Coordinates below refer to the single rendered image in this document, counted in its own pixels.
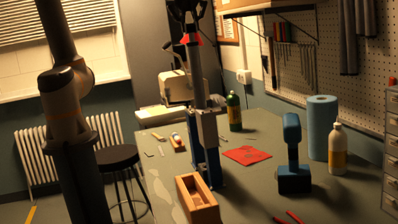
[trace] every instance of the workbench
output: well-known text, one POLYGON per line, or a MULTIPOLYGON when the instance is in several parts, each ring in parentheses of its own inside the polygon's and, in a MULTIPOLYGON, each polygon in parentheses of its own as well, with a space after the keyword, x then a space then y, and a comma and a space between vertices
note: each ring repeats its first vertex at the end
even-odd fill
MULTIPOLYGON (((398 223, 380 209, 382 169, 349 153, 347 174, 330 175, 327 162, 308 158, 307 130, 303 128, 302 141, 298 145, 299 161, 310 166, 312 192, 279 195, 276 170, 279 165, 288 165, 282 118, 256 108, 242 111, 242 123, 243 131, 230 132, 227 114, 217 116, 219 134, 228 139, 228 142, 220 140, 219 147, 226 187, 212 193, 220 205, 224 224, 275 223, 274 216, 296 223, 286 210, 294 212, 306 224, 398 223), (245 167, 221 155, 243 145, 253 146, 273 157, 245 167)), ((137 131, 135 139, 156 223, 188 223, 174 182, 174 176, 195 171, 191 165, 186 123, 137 131), (167 142, 159 142, 151 132, 167 138, 167 142), (186 152, 174 152, 168 140, 172 132, 181 135, 186 152), (161 157, 158 145, 162 147, 164 157, 161 157)))

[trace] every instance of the red object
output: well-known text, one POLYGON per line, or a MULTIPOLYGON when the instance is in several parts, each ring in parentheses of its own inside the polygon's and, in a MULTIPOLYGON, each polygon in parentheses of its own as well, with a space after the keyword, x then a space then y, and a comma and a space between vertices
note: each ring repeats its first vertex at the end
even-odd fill
POLYGON ((283 42, 286 42, 286 29, 285 29, 285 22, 282 22, 282 35, 283 35, 283 42))
MULTIPOLYGON (((199 42, 199 46, 204 45, 202 38, 200 38, 199 33, 195 33, 195 40, 197 42, 199 42)), ((190 37, 189 37, 189 34, 187 33, 179 42, 186 45, 186 43, 188 43, 189 41, 190 41, 190 37)))
POLYGON ((298 224, 305 224, 295 213, 289 210, 286 210, 286 213, 290 215, 296 222, 298 222, 298 224))
POLYGON ((239 148, 231 149, 226 152, 223 152, 222 155, 244 165, 248 166, 251 164, 255 164, 257 162, 266 160, 271 158, 272 155, 267 154, 266 152, 260 151, 253 146, 244 145, 239 148))
POLYGON ((280 223, 280 224, 291 224, 285 220, 281 220, 280 218, 278 218, 276 216, 274 216, 274 221, 276 221, 277 223, 280 223))
POLYGON ((390 77, 389 86, 394 86, 397 84, 397 79, 394 77, 390 77))
POLYGON ((274 39, 275 39, 275 41, 277 41, 277 38, 276 38, 276 36, 277 36, 277 34, 276 34, 276 23, 272 23, 272 25, 273 25, 273 29, 274 29, 274 39))

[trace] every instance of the teal wall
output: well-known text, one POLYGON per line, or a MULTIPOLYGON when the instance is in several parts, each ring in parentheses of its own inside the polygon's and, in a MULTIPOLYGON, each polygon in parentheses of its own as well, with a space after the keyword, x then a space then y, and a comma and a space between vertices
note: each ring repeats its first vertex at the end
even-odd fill
MULTIPOLYGON (((81 108, 84 116, 119 111, 125 142, 135 143, 134 131, 139 130, 139 124, 130 80, 95 86, 81 99, 81 108)), ((28 189, 13 133, 44 124, 39 97, 0 104, 0 195, 28 189)))
MULTIPOLYGON (((234 90, 241 98, 241 108, 246 109, 244 86, 237 82, 236 73, 224 69, 224 76, 228 92, 234 90)), ((300 117, 302 127, 307 129, 307 110, 265 94, 263 81, 253 79, 253 84, 246 86, 246 92, 249 109, 264 108, 279 116, 283 116, 285 113, 296 113, 300 117)), ((350 152, 382 167, 384 151, 384 143, 382 140, 346 125, 344 125, 343 130, 348 136, 348 150, 350 152)))

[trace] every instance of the red pliers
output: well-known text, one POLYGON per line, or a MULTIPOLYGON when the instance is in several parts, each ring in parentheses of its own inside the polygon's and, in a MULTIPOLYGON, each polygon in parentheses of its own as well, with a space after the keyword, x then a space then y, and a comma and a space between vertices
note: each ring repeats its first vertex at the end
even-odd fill
MULTIPOLYGON (((292 217, 296 222, 298 222, 298 224, 305 224, 295 213, 293 213, 293 212, 291 212, 289 210, 286 210, 286 213, 288 215, 290 215, 290 217, 292 217)), ((287 222, 285 220, 281 220, 280 218, 278 218, 276 216, 274 216, 273 219, 274 219, 274 221, 276 221, 279 224, 291 224, 291 223, 289 223, 289 222, 287 222)))

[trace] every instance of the wall outlet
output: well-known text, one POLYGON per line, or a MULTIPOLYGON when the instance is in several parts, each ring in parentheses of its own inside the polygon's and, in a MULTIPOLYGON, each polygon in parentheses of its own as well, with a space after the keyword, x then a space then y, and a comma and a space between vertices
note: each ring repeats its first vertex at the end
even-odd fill
POLYGON ((239 83, 242 83, 244 85, 252 84, 251 71, 250 70, 244 70, 244 69, 238 69, 236 71, 236 79, 237 79, 237 81, 239 83))

